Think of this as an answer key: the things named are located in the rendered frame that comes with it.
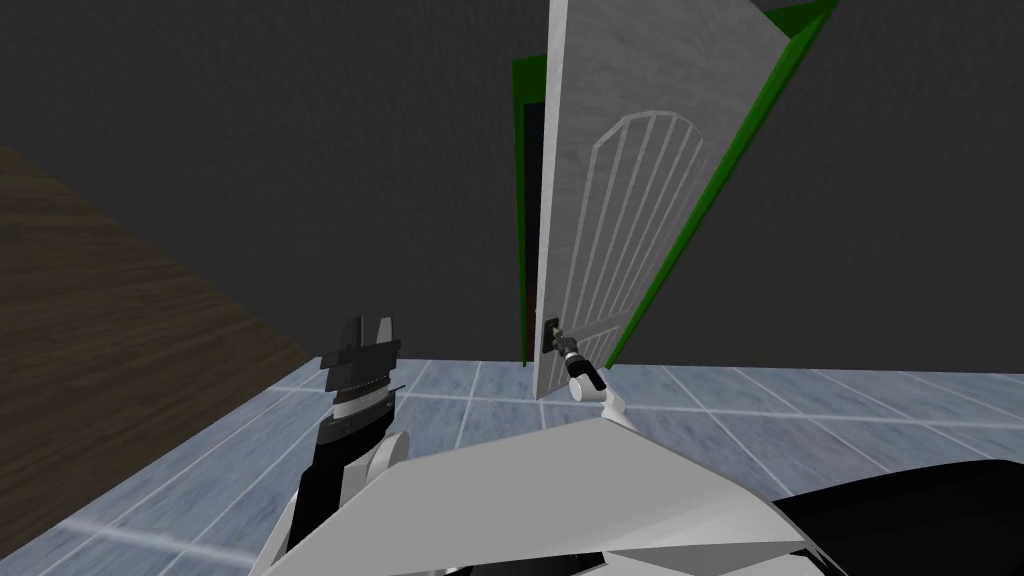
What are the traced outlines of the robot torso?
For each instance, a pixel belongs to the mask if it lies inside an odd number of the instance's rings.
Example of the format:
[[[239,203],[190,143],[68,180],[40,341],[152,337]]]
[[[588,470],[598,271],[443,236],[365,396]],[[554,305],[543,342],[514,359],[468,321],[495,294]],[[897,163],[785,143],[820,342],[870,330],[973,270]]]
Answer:
[[[774,504],[605,418],[381,472],[266,576],[828,576]]]

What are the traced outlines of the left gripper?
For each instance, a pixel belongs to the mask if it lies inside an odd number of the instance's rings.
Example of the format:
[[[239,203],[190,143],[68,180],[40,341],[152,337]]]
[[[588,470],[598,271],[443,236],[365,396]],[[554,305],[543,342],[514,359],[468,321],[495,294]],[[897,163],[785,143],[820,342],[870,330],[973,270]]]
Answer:
[[[362,346],[362,317],[349,318],[341,335],[341,351],[326,354],[319,363],[327,370],[325,389],[344,390],[388,377],[397,365],[402,342],[394,340],[391,316],[379,320],[375,343]]]

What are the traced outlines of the grey door leaf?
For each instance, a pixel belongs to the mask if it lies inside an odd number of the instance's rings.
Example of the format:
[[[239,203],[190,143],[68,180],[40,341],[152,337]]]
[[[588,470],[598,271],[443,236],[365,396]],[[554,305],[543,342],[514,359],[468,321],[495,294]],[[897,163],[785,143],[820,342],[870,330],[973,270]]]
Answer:
[[[620,348],[788,42],[753,0],[551,0],[537,398],[569,380],[547,322],[597,368]]]

